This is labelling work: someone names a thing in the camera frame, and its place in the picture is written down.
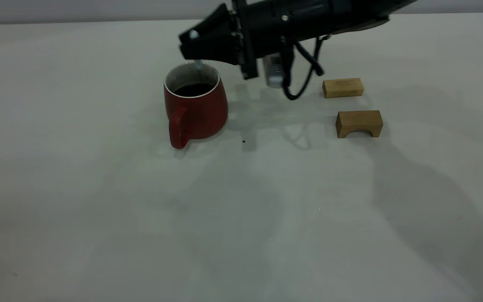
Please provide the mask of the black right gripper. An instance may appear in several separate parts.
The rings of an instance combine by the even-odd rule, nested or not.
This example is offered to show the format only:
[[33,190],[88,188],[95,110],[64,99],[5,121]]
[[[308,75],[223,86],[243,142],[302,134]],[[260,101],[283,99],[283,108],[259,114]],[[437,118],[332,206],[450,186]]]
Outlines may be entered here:
[[[188,60],[240,65],[245,80],[258,77],[257,59],[280,53],[303,40],[329,32],[330,0],[262,0],[225,3],[179,35],[180,51]],[[236,46],[231,36],[236,25]]]

